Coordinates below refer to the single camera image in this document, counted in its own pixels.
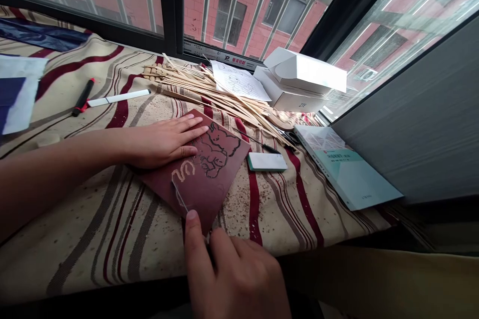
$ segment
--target table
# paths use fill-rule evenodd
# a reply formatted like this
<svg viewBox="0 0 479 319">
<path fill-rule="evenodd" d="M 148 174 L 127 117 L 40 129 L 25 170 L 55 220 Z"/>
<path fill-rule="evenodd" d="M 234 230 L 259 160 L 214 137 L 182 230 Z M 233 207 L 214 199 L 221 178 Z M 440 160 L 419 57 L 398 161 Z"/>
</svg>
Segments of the table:
<svg viewBox="0 0 479 319">
<path fill-rule="evenodd" d="M 3 16 L 20 13 L 40 23 L 59 24 L 26 10 L 15 14 L 5 6 L 2 10 Z M 214 227 L 281 256 L 330 246 L 393 223 L 380 207 L 350 212 L 304 148 L 286 151 L 272 137 L 226 113 L 162 95 L 156 84 L 139 76 L 144 65 L 161 63 L 160 56 L 110 43 L 96 34 L 65 53 L 5 39 L 0 39 L 0 52 L 49 59 L 30 127 L 2 138 L 2 158 L 34 149 L 36 140 L 48 133 L 68 138 L 103 128 L 143 126 L 196 108 L 230 131 L 244 126 L 248 135 L 278 147 L 288 164 L 283 173 L 250 172 L 244 161 Z M 152 94 L 70 117 L 91 77 L 96 79 L 92 99 L 145 88 Z M 319 125 L 313 114 L 278 116 L 290 123 Z M 256 143 L 251 148 L 262 151 Z M 0 248 L 0 303 L 184 275 L 183 230 L 184 221 L 125 166 L 107 168 Z"/>
</svg>

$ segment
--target eraser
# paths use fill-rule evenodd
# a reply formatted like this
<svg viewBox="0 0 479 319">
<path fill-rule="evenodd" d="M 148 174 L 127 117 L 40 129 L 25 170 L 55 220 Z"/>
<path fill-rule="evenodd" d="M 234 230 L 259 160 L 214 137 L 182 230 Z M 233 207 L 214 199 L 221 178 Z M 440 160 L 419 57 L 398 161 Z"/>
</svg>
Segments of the eraser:
<svg viewBox="0 0 479 319">
<path fill-rule="evenodd" d="M 282 155 L 262 152 L 250 152 L 248 165 L 252 171 L 283 172 L 288 169 Z"/>
</svg>

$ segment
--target fingernail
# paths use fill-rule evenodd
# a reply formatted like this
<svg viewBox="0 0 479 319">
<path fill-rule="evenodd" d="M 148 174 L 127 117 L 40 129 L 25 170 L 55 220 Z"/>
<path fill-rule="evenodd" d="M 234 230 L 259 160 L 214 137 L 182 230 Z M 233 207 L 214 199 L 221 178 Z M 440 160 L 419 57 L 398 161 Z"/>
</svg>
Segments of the fingernail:
<svg viewBox="0 0 479 319">
<path fill-rule="evenodd" d="M 186 220 L 188 221 L 191 221 L 195 219 L 196 217 L 198 217 L 198 212 L 196 212 L 194 209 L 192 209 L 186 214 Z"/>
</svg>

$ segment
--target white marker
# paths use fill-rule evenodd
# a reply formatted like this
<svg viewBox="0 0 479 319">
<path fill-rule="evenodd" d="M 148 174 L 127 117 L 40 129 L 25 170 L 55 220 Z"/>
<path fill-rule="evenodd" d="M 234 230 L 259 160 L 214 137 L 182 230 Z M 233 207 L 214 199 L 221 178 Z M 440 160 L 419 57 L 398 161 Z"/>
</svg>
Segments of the white marker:
<svg viewBox="0 0 479 319">
<path fill-rule="evenodd" d="M 135 91 L 135 92 L 127 92 L 126 94 L 122 94 L 122 95 L 103 97 L 101 99 L 90 100 L 87 102 L 90 107 L 96 107 L 96 106 L 108 105 L 118 101 L 129 100 L 135 97 L 145 96 L 149 94 L 151 94 L 150 90 L 141 90 L 141 91 Z"/>
</svg>

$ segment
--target paper sheet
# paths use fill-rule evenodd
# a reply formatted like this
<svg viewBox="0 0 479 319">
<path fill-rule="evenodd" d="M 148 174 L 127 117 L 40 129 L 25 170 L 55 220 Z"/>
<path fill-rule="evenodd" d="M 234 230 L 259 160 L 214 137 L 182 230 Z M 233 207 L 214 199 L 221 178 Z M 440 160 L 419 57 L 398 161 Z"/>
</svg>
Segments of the paper sheet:
<svg viewBox="0 0 479 319">
<path fill-rule="evenodd" d="M 263 85 L 246 70 L 240 70 L 218 61 L 211 61 L 213 74 L 217 82 L 217 90 L 227 88 L 237 96 L 258 101 L 271 101 Z"/>
<path fill-rule="evenodd" d="M 38 82 L 48 59 L 0 55 L 0 81 L 7 77 L 25 77 L 25 82 L 6 118 L 3 134 L 23 131 L 30 125 Z"/>
</svg>

